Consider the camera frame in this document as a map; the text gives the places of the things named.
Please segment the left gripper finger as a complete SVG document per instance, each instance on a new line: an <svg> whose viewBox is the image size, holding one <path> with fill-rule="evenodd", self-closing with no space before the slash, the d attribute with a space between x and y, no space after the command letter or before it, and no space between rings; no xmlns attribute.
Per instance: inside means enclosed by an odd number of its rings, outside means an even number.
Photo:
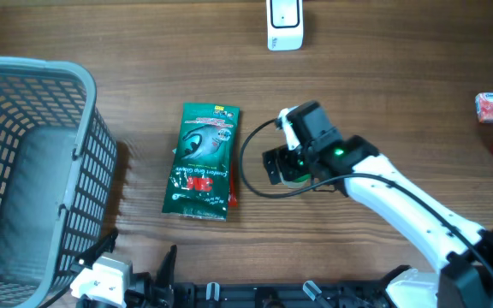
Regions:
<svg viewBox="0 0 493 308"><path fill-rule="evenodd" d="M177 256L177 245L172 245L165 255L155 280L155 291L158 295L163 295L172 290L175 279L175 261Z"/></svg>
<svg viewBox="0 0 493 308"><path fill-rule="evenodd" d="M118 229L113 228L108 234L77 255L69 267L69 271L79 274L83 269L91 269L98 258L105 252L113 252L118 237Z"/></svg>

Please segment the green cap white jar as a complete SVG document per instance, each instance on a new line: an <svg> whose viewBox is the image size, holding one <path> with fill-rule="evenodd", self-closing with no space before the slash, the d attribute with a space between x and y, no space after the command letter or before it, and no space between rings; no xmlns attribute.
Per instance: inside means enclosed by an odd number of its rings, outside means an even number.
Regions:
<svg viewBox="0 0 493 308"><path fill-rule="evenodd" d="M291 189L299 189L299 188L302 188L311 179L311 176L310 175L303 175L300 178L295 179L295 180L291 180L291 181L285 180L284 177L283 177L283 175L280 175L280 177L281 177L282 183L286 187L291 188Z"/></svg>

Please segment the red stick sachet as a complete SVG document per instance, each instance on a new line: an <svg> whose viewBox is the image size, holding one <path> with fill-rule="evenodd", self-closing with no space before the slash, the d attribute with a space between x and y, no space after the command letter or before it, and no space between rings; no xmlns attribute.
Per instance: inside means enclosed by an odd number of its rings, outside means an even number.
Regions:
<svg viewBox="0 0 493 308"><path fill-rule="evenodd" d="M236 197L235 191L235 175L234 170L230 169L229 171L229 198L228 198L228 206L231 208L236 208L238 206L238 200Z"/></svg>

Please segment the green 3M gloves package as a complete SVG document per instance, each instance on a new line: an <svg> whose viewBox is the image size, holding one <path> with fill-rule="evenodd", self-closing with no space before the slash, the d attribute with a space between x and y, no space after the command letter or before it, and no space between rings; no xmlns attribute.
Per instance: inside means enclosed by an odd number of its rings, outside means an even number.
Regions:
<svg viewBox="0 0 493 308"><path fill-rule="evenodd" d="M164 214L213 221L227 219L240 112L238 107L223 104L183 104L163 200Z"/></svg>

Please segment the small red white snack packet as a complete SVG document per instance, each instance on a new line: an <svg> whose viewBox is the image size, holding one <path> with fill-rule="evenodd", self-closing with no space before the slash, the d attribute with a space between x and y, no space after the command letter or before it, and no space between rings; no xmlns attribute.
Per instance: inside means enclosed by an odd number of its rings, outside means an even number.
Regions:
<svg viewBox="0 0 493 308"><path fill-rule="evenodd" d="M480 123L493 123L493 92L480 92L475 97L475 105Z"/></svg>

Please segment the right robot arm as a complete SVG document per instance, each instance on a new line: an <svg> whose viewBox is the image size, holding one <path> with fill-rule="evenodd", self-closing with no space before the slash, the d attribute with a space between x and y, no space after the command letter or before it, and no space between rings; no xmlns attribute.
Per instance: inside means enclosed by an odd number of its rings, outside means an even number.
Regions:
<svg viewBox="0 0 493 308"><path fill-rule="evenodd" d="M376 212L432 267L407 267L384 286L396 307L493 307L493 229L454 213L359 136L319 150L283 145L263 154L272 184L297 193L333 186Z"/></svg>

